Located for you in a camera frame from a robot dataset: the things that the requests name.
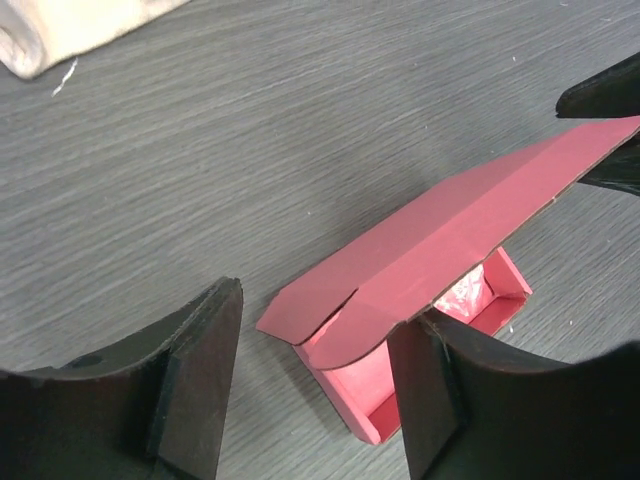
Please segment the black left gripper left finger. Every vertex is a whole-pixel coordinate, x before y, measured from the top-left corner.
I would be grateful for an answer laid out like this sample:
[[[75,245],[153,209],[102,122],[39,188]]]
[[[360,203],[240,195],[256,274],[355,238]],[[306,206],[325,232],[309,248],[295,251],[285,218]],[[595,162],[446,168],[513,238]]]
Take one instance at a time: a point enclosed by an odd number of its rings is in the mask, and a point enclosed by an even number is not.
[[[60,367],[1,374],[5,479],[212,479],[243,313],[223,277]]]

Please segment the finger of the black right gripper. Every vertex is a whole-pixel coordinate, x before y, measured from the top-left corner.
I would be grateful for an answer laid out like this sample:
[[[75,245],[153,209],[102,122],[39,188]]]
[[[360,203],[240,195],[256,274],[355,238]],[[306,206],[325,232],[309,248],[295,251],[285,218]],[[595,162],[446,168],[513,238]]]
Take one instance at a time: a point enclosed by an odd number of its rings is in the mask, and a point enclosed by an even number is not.
[[[630,139],[585,174],[579,183],[638,196],[640,191],[639,154],[639,140]]]
[[[608,119],[639,115],[639,53],[564,91],[557,118]]]

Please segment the small clear plastic wrapper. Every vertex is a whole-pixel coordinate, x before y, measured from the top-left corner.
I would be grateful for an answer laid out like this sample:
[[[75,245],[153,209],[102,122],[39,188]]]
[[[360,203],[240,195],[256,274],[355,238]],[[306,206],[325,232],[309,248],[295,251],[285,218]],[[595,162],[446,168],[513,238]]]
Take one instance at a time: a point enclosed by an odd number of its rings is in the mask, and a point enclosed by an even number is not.
[[[479,265],[467,273],[435,303],[434,307],[452,318],[469,324],[483,311],[492,298],[484,266]]]

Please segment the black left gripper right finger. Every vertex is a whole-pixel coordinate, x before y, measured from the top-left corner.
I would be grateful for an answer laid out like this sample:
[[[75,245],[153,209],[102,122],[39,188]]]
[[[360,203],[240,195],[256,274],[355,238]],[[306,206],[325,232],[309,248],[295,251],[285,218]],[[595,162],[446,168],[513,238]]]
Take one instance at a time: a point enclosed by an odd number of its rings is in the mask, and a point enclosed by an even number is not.
[[[442,312],[388,342],[414,479],[635,479],[639,344],[563,363]]]

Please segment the pink paper box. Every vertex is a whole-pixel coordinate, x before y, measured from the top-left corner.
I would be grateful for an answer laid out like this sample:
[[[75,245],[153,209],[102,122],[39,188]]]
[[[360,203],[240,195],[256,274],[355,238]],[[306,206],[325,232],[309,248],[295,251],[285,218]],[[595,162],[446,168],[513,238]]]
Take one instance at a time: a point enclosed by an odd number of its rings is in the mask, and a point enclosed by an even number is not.
[[[390,332],[479,265],[493,295],[466,325],[504,326],[531,292],[504,242],[638,130],[586,123],[443,180],[282,288],[258,329],[293,347],[357,438],[387,441],[401,424]]]

